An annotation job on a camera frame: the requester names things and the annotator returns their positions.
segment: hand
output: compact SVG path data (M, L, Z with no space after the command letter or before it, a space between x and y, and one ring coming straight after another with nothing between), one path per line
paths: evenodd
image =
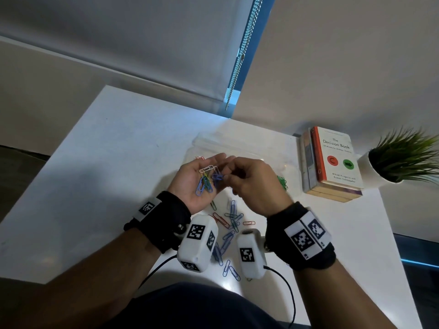
M169 185L168 192L173 193L182 200L192 215L200 212L224 189L224 186L219 186L219 189L216 189L211 181L213 192L209 193L207 189L205 189L201 196L197 196L195 190L200 182L200 170L209 165L213 165L218 166L218 169L221 171L222 168L234 158L235 156L226 158L226 154L222 153L205 160L195 159L182 165Z
M232 187L255 213L272 216L293 204L271 166L259 159L238 157L224 167L224 185Z

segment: stack of books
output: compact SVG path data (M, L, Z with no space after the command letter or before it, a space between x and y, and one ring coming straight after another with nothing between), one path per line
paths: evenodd
M300 137L303 191L349 202L363 194L363 181L349 135L321 127Z

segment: dark floor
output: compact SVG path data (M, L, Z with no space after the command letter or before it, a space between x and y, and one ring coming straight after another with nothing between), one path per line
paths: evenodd
M49 156L0 146L0 222L48 159ZM429 263L439 259L439 244L398 235L395 239L402 258L409 256L411 260ZM439 328L439 268L403 264L423 328ZM38 286L0 278L0 318L16 309Z

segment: red book spine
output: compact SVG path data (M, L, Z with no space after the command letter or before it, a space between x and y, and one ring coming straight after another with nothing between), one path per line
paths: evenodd
M322 147L320 144L319 131L317 127L311 129L311 137L314 144L314 155L316 156L316 171L319 182L326 180L325 164L323 162Z

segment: person's left hand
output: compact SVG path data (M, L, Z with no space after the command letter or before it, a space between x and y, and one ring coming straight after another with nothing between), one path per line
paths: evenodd
M196 214L208 206L215 196L224 189L224 186L219 186L219 189L215 188L211 181L213 192L209 193L205 189L200 196L197 196L195 190L200 182L200 170L213 165L218 166L218 169L221 171L234 158L235 156L226 158L226 154L221 153L205 160L195 159L186 163L180 167L167 190L182 200L192 215Z

